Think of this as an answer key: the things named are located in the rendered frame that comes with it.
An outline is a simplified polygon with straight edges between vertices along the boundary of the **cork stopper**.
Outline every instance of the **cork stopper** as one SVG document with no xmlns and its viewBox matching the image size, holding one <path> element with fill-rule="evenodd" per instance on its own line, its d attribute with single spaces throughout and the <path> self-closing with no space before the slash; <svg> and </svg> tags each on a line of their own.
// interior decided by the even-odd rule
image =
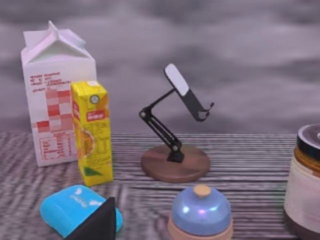
<svg viewBox="0 0 320 240">
<path fill-rule="evenodd" d="M 205 198 L 211 194 L 211 188 L 207 185 L 197 185 L 193 188 L 193 192 L 199 197 L 199 198 Z"/>
</svg>

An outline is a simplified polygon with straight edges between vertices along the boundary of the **blue soap bar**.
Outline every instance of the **blue soap bar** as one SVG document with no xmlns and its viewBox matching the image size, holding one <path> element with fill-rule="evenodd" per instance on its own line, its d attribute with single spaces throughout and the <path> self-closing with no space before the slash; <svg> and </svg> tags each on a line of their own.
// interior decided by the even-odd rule
<svg viewBox="0 0 320 240">
<path fill-rule="evenodd" d="M 92 215 L 105 198 L 83 185 L 74 185 L 48 196 L 40 206 L 40 215 L 63 238 L 70 235 Z M 116 231 L 123 225 L 120 211 L 115 209 Z"/>
</svg>

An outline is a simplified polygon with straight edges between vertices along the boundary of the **wooden table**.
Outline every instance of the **wooden table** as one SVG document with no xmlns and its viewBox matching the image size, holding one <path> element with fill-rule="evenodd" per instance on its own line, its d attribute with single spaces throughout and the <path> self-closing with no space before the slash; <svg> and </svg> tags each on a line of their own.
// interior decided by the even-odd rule
<svg viewBox="0 0 320 240">
<path fill-rule="evenodd" d="M 229 199 L 234 240 L 296 240 L 282 222 L 293 135 L 183 134 L 185 144 L 203 149 L 211 171 L 197 183 L 217 188 Z M 140 157 L 159 145 L 154 135 L 117 134 L 112 138 L 113 183 L 92 189 L 115 196 L 124 216 L 118 240 L 169 240 L 166 221 L 176 194 L 190 184 L 155 181 L 141 171 Z M 0 133 L 0 239 L 60 240 L 39 215 L 42 200 L 81 184 L 76 162 L 39 168 L 30 133 Z"/>
</svg>

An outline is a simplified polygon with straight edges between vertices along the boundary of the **yellow juice box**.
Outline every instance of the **yellow juice box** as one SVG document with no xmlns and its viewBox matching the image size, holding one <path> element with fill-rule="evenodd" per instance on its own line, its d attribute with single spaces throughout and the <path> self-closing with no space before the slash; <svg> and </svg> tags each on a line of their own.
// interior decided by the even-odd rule
<svg viewBox="0 0 320 240">
<path fill-rule="evenodd" d="M 71 83 L 78 166 L 87 186 L 113 181 L 108 92 L 97 81 Z"/>
</svg>

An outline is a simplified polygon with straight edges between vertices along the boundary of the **blue object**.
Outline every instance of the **blue object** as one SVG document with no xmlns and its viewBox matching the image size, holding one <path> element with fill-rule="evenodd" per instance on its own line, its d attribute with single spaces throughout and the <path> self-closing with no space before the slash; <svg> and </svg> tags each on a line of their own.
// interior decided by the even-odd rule
<svg viewBox="0 0 320 240">
<path fill-rule="evenodd" d="M 173 223 L 191 235 L 219 234 L 232 221 L 231 206 L 227 198 L 213 187 L 204 187 L 207 188 L 206 196 L 197 195 L 195 188 L 190 186 L 178 193 L 172 204 Z"/>
<path fill-rule="evenodd" d="M 66 238 L 105 201 L 90 188 L 74 185 L 48 196 L 40 206 L 40 215 L 50 227 Z M 123 217 L 117 208 L 115 214 L 118 232 L 123 225 Z"/>
</svg>

